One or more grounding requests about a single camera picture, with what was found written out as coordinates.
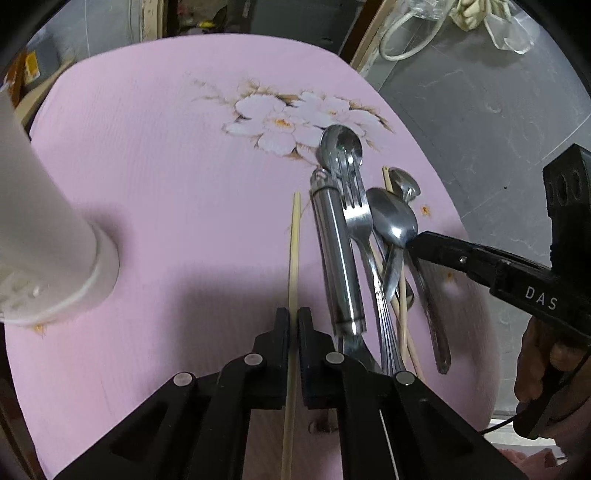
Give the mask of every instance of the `yellow label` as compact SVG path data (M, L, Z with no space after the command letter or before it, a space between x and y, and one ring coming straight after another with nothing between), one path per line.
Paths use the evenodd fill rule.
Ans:
M37 64L37 55L35 51L27 54L25 58L25 85L34 82L41 76L39 65Z

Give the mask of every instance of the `human hand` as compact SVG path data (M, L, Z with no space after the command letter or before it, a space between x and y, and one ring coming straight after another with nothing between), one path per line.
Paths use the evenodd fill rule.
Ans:
M532 317L517 359L515 396L523 403L535 400L542 394L542 377L548 363L560 371L569 372L577 367L584 354L584 350L560 342L552 327ZM591 359L566 388L564 402L552 412L555 419L568 416L591 397Z

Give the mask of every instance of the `table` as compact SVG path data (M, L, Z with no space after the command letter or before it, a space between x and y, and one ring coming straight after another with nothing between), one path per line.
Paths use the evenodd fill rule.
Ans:
M413 205L420 230L465 237L396 114L319 48L254 35L172 38L93 57L59 78L35 119L33 146L66 197L118 244L121 272L91 312L43 332L6 328L18 398L48 478L176 372L215 372L271 327L276 307L287 305L297 190L299 303L330 331L307 191L319 127L333 122L362 136L366 187L383 185L383 165L408 170L423 191ZM453 365L437 373L426 320L412 308L427 383L482 428L499 381L486 294L458 273L430 271L448 314ZM308 434L312 417L299 406L293 478L341 478L338 436ZM244 478L278 478L282 412L254 412L250 432Z

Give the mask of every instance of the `wooden chopstick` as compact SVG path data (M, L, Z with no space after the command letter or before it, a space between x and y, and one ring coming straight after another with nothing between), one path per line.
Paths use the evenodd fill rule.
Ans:
M287 364L287 398L285 399L285 420L283 424L283 449L281 453L281 480L291 479L293 456L294 424L296 422L297 391L297 282L300 262L300 218L301 195L294 193L291 210L290 273L288 283L288 308L290 311L290 344Z
M394 192L394 189L392 188L392 181L390 180L390 175L389 175L389 167L382 167L382 175L384 177L384 186L386 187L386 190L388 190L389 192ZM376 261L379 258L379 255L376 255L377 252L374 250L374 256L376 257ZM423 374L423 369L421 368L421 363L418 359L418 352L417 352L417 348L416 345L413 341L413 337L410 335L410 332L408 331L408 316L407 316L407 302L406 302L406 277L404 274L404 262L402 263L402 271L400 273L400 283L398 284L398 291L399 291L399 296L400 296L400 303L404 304L400 305L398 303L398 300L396 299L396 296L394 296L392 298L392 308L394 309L394 313L398 319L398 324L400 326L400 336L399 336L399 340L400 340L400 352L402 355L402 360L405 360L405 356L408 352L408 356L411 359L411 362L413 363L414 366L414 371L417 374L417 377L419 377L419 379L424 382L425 381L425 377Z

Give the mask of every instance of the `white flower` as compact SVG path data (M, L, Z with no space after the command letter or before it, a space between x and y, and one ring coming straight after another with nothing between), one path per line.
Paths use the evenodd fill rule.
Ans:
M375 143L385 129L376 115L352 109L349 101L342 98L322 98L312 92L303 92L299 100L291 105L295 115L317 127L326 128L334 124L349 127L364 144Z
M294 109L274 95L253 93L238 100L235 109L240 118L224 125L232 135L258 137L256 146L276 155L289 155L296 150L310 159L320 145L322 130L293 115Z

